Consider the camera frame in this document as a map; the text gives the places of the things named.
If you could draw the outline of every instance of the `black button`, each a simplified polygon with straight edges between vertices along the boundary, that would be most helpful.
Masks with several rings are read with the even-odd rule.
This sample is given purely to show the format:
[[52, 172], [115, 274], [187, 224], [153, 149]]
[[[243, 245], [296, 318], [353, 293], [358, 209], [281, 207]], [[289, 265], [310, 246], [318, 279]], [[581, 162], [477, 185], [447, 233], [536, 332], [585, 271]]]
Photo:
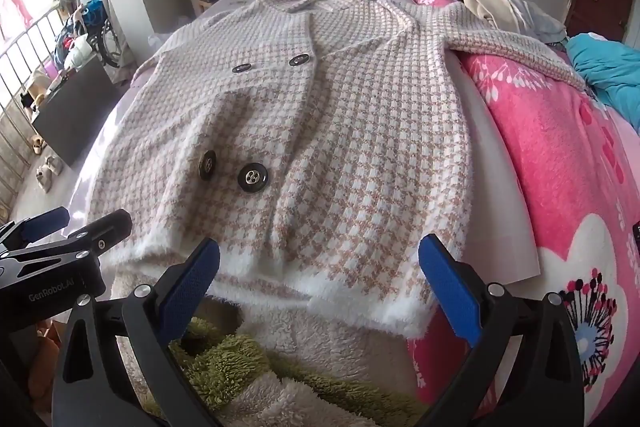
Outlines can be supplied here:
[[198, 166], [198, 171], [200, 173], [200, 177], [208, 182], [213, 176], [213, 172], [216, 170], [216, 153], [213, 151], [207, 151], [200, 158], [200, 165]]
[[303, 53], [302, 55], [296, 55], [289, 61], [289, 66], [301, 66], [305, 62], [309, 61], [309, 55]]
[[240, 64], [231, 70], [232, 73], [242, 73], [243, 71], [249, 71], [251, 64]]
[[238, 185], [245, 192], [259, 192], [269, 183], [269, 172], [261, 163], [247, 163], [238, 174]]

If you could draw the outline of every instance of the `hanging towel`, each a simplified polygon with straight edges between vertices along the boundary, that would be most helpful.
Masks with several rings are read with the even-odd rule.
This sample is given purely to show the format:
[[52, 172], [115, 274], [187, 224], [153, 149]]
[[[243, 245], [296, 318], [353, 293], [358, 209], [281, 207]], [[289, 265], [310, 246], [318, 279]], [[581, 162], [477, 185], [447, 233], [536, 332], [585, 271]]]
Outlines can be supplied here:
[[527, 0], [463, 0], [477, 17], [499, 30], [520, 33], [545, 44], [566, 38], [564, 25]]
[[598, 99], [640, 132], [640, 51], [581, 33], [569, 39], [566, 52]]

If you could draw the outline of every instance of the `teal blanket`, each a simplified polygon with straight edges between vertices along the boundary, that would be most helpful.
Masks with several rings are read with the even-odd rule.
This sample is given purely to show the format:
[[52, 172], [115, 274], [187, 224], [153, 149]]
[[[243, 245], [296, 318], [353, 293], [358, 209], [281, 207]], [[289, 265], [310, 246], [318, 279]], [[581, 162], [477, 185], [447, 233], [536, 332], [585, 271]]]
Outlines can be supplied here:
[[569, 39], [566, 52], [600, 101], [640, 132], [640, 52], [587, 33]]

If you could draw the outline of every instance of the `shoe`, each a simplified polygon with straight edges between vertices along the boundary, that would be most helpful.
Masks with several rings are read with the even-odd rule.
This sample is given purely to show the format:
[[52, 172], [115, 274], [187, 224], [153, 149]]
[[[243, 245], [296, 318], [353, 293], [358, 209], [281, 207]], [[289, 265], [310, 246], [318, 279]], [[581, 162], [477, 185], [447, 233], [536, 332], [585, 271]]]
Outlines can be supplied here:
[[65, 164], [62, 163], [62, 160], [52, 154], [44, 158], [44, 165], [49, 167], [51, 172], [56, 176], [59, 176], [62, 169], [65, 168]]
[[38, 185], [40, 186], [40, 188], [44, 190], [45, 193], [49, 192], [52, 179], [52, 174], [49, 166], [42, 165], [38, 167], [38, 169], [36, 170], [36, 179], [38, 180]]
[[42, 150], [44, 149], [44, 140], [42, 139], [42, 137], [34, 134], [31, 137], [31, 145], [33, 146], [33, 152], [40, 156]]

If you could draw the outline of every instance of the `pink blanket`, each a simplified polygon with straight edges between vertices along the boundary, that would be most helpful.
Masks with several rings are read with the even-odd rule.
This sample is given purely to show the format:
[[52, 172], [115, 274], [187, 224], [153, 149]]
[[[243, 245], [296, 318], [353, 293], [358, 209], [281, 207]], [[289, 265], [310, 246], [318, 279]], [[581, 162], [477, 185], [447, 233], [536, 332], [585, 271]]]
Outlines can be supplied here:
[[[638, 186], [610, 114], [596, 100], [511, 60], [460, 54], [460, 61], [511, 155], [540, 256], [542, 275], [509, 290], [563, 297], [582, 362], [587, 424], [640, 353], [640, 259], [632, 234], [640, 221]], [[436, 317], [427, 336], [409, 348], [420, 397], [432, 403], [465, 347]], [[503, 386], [498, 375], [486, 401], [495, 402]]]

